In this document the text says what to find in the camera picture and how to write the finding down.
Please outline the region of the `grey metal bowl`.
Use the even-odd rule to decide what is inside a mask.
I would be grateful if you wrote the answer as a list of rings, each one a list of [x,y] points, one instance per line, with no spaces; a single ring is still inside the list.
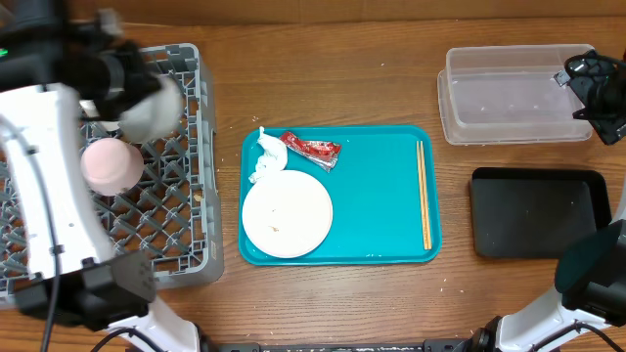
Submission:
[[[118,127],[131,143],[167,137],[183,114],[181,91],[169,76],[160,76],[161,88],[120,116]]]

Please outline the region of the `small white plate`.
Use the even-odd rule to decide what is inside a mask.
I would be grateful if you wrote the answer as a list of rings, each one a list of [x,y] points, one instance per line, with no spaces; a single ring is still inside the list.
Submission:
[[[115,138],[104,138],[90,144],[84,150],[80,163],[90,189],[106,197],[131,190],[144,171],[140,151]]]

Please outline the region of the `wooden chopstick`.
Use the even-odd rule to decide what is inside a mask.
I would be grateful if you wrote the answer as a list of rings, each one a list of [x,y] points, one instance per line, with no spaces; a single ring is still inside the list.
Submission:
[[[431,250],[432,240],[431,240],[431,234],[430,234],[429,209],[428,209],[428,198],[427,198],[427,182],[426,182],[426,173],[425,173],[425,149],[424,149],[423,142],[422,142],[422,160],[423,160],[422,163],[423,163],[423,176],[424,176],[425,206],[427,210],[426,223],[427,223],[427,233],[428,233],[428,244],[429,244],[429,250]]]
[[[423,163],[422,163],[422,142],[416,142],[416,154],[417,154],[417,168],[418,168],[418,181],[419,181],[419,191],[420,191],[420,207],[421,207],[421,217],[422,217],[422,230],[423,230],[423,243],[425,250],[429,250],[428,244],[428,233],[427,233],[427,223],[426,216],[427,210],[425,206],[425,191],[424,191],[424,176],[423,176]]]

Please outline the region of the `white napkin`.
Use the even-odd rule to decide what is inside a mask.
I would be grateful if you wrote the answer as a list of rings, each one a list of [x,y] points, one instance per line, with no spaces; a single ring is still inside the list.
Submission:
[[[265,176],[284,170],[289,158],[286,144],[279,138],[266,134],[263,126],[259,127],[257,144],[263,149],[263,155],[257,159],[255,169],[248,177],[252,184]]]

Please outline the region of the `large white plate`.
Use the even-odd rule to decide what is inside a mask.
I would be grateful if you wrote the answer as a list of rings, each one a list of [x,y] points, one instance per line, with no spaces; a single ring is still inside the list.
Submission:
[[[291,259],[316,249],[333,225],[329,192],[313,176],[282,170],[257,181],[243,208],[244,231],[267,255]]]

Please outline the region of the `red snack wrapper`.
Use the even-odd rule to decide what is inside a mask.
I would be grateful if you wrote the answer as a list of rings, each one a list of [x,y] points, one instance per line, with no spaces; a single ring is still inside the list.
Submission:
[[[309,159],[327,172],[335,168],[342,149],[342,145],[334,142],[301,140],[290,131],[281,135],[280,140],[290,150]]]

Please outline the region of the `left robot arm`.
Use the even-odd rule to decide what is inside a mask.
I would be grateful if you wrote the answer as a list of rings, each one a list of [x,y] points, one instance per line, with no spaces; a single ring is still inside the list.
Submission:
[[[54,326],[85,327],[141,350],[209,351],[201,328],[157,295],[148,257],[118,255],[83,178],[81,103],[118,122],[128,144],[170,134],[182,97],[124,38],[116,14],[73,22],[63,1],[18,1],[1,30],[1,145],[27,237],[30,283],[20,312]]]

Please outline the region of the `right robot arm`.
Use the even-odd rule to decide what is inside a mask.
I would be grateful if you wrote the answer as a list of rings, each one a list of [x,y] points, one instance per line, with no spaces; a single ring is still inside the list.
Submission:
[[[604,144],[625,137],[625,62],[590,50],[567,59],[555,76],[583,107],[574,118],[590,122]],[[592,332],[625,324],[625,213],[571,246],[559,260],[555,285],[522,310],[496,317],[458,345],[460,351],[557,351]]]

